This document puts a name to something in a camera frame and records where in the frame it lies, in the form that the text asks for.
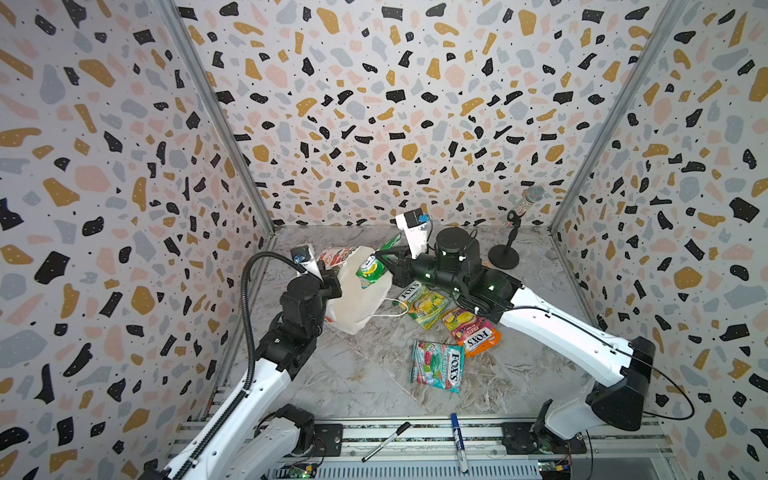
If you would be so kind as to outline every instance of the microphone stand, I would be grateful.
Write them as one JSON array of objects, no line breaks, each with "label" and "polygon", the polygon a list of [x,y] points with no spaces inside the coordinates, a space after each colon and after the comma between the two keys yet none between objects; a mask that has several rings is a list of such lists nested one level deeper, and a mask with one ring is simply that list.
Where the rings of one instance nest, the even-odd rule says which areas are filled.
[{"label": "microphone stand", "polygon": [[520,263],[520,255],[511,247],[512,242],[518,237],[518,229],[522,223],[522,218],[514,210],[507,212],[507,221],[511,223],[512,230],[509,231],[509,238],[506,245],[494,245],[488,251],[488,260],[501,270],[510,270]]}]

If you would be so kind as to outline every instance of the fox's candy bag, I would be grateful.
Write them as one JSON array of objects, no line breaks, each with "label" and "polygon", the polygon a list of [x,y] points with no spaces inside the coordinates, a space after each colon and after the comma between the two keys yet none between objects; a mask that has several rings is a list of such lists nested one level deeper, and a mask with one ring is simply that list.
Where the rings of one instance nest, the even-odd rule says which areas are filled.
[{"label": "fox's candy bag", "polygon": [[419,281],[408,285],[397,299],[408,305],[408,314],[424,329],[432,326],[451,304],[450,300],[437,292],[433,292]]},{"label": "fox's candy bag", "polygon": [[462,386],[464,349],[456,345],[416,340],[413,344],[411,383],[423,383],[457,392]]},{"label": "fox's candy bag", "polygon": [[464,346],[467,358],[497,345],[502,339],[501,333],[494,328],[493,323],[463,308],[450,309],[440,318],[456,342]]}]

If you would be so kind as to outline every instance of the sparkly microphone head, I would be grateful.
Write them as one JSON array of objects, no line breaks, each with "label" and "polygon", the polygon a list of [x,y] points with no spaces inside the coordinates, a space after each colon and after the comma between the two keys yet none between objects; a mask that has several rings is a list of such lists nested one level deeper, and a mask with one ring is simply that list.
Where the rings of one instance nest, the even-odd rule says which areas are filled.
[{"label": "sparkly microphone head", "polygon": [[534,185],[525,193],[525,199],[531,203],[538,202],[542,198],[544,198],[544,187],[541,185]]},{"label": "sparkly microphone head", "polygon": [[535,202],[544,198],[544,188],[541,185],[533,185],[528,188],[523,198],[520,199],[513,211],[518,217],[525,215],[525,211]]}]

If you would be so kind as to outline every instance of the black marker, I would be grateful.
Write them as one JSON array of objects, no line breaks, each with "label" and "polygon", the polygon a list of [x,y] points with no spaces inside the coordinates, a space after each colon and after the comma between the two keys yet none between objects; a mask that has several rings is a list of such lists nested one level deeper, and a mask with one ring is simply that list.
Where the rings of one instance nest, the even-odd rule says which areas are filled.
[{"label": "black marker", "polygon": [[367,461],[369,461],[369,460],[371,459],[371,457],[373,457],[375,454],[379,453],[379,450],[381,450],[381,449],[383,449],[384,447],[386,447],[386,444],[388,444],[388,443],[390,443],[392,440],[396,439],[396,438],[398,437],[398,435],[400,435],[401,433],[403,433],[403,432],[404,432],[405,430],[407,430],[407,429],[408,429],[408,427],[410,427],[410,426],[411,426],[411,424],[410,424],[410,423],[408,423],[408,422],[405,422],[405,423],[403,423],[402,425],[400,425],[400,427],[398,427],[398,428],[397,428],[397,432],[395,432],[395,433],[392,433],[392,434],[391,434],[391,435],[390,435],[390,436],[387,438],[387,440],[385,440],[385,441],[381,442],[381,444],[379,444],[379,446],[378,446],[378,447],[376,447],[375,449],[373,449],[373,452],[370,452],[368,455],[366,455],[366,456],[362,457],[362,461],[363,461],[363,462],[367,462]]}]

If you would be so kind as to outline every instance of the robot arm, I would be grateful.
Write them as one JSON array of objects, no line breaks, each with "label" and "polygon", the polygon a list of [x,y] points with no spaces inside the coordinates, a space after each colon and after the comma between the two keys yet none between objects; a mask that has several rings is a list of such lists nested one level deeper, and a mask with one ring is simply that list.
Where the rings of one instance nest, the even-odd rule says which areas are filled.
[{"label": "robot arm", "polygon": [[[288,283],[280,297],[283,311],[255,347],[253,336],[249,336],[247,283],[250,268],[261,257],[277,258],[300,274]],[[323,332],[327,300],[341,297],[335,273],[316,263],[311,246],[292,249],[291,257],[293,261],[272,252],[259,252],[248,261],[240,295],[249,369],[205,428],[165,470],[147,470],[139,480],[256,480],[286,455],[311,453],[314,415],[292,405],[278,410],[266,430],[239,452],[243,442],[253,435],[256,422],[315,351],[317,337]]]},{"label": "robot arm", "polygon": [[629,342],[596,329],[514,277],[483,266],[478,241],[459,227],[438,233],[433,255],[423,253],[426,237],[408,235],[424,230],[423,223],[413,222],[423,217],[420,209],[398,216],[396,223],[406,225],[409,245],[376,252],[392,271],[395,285],[405,287],[416,280],[447,291],[461,308],[532,336],[592,377],[581,391],[545,403],[532,431],[534,443],[551,445],[604,423],[628,431],[640,428],[653,343],[643,337]]}]

